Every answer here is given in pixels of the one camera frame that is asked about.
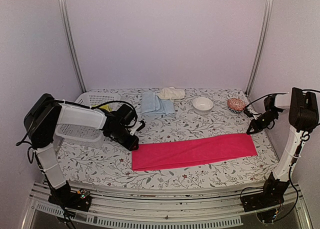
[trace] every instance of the white cloth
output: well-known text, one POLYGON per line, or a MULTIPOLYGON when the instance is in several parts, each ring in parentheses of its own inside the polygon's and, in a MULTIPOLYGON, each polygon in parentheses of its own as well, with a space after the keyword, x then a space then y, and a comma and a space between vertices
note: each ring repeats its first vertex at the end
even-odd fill
POLYGON ((161 92, 156 95, 162 100, 176 100, 185 98, 185 90, 184 89, 176 89, 173 86, 165 87, 161 90, 161 92))

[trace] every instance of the folded towel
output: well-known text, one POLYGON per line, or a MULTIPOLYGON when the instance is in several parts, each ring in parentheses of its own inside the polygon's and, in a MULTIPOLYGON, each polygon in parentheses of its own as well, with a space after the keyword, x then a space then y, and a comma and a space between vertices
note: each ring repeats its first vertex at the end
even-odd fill
POLYGON ((176 89, 173 86, 165 87, 161 90, 161 92, 157 93, 156 95, 162 100, 176 100, 182 99, 185 97, 185 90, 184 89, 176 89))
POLYGON ((152 91, 142 94, 141 113, 143 115, 173 115, 175 113, 174 103, 170 100, 161 100, 152 91))
POLYGON ((140 144, 138 150, 132 151, 132 170, 184 168, 256 155, 251 136, 244 133, 140 144))

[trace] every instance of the yellow object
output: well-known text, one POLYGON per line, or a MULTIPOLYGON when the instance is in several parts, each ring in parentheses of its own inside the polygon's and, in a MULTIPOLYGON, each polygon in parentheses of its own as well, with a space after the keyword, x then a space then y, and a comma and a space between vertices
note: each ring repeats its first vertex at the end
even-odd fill
POLYGON ((102 105, 102 106, 100 106, 99 108, 101 108, 101 109, 105 109, 105 110, 107 110, 108 112, 111 112, 112 111, 112 108, 107 104, 107 105, 102 105))

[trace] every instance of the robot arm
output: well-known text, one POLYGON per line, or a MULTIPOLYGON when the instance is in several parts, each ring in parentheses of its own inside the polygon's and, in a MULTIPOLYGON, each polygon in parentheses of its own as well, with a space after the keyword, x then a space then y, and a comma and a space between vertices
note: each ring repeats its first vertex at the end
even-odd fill
POLYGON ((51 195, 49 202, 62 207, 88 211, 91 197, 88 191, 71 192, 56 157, 53 137, 60 124, 91 127, 102 130, 106 137, 118 142, 129 151, 139 148, 135 135, 145 123, 137 122, 133 107, 123 104, 117 111, 93 110, 87 106, 70 105, 44 94, 24 118, 24 126, 31 141, 35 159, 48 180, 51 195))
POLYGON ((317 98, 313 92, 304 93, 299 88, 292 88, 290 94, 270 95, 264 100, 266 112, 260 116, 253 115, 249 110, 247 116, 254 116, 247 134, 261 132, 271 122, 278 119, 279 112, 289 108, 289 137, 277 167, 265 181, 263 192, 244 196, 241 201, 244 210, 254 211, 279 205, 284 202, 284 193, 290 184, 291 174, 300 157, 310 133, 318 125, 319 113, 317 98))

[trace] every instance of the table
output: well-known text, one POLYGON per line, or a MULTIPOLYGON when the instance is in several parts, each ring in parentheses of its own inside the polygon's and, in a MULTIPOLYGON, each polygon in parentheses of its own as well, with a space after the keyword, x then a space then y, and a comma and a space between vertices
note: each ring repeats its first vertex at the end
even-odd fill
MULTIPOLYGON (((101 89, 92 92, 117 93, 136 107, 141 117, 141 95, 157 88, 101 89)), ((248 99, 237 89, 185 89, 185 98, 174 101, 174 116, 142 116, 146 127, 137 136, 141 144, 185 141, 225 134, 245 133, 250 118, 235 114, 227 99, 248 99), (191 106, 195 97, 208 97, 213 110, 208 115, 196 114, 191 106)), ((264 131, 252 135, 257 156, 243 157, 200 166, 155 171, 132 171, 131 153, 108 139, 101 148, 64 142, 58 161, 69 181, 106 187, 131 189, 204 189, 228 187, 264 181, 277 166, 278 159, 264 131)))

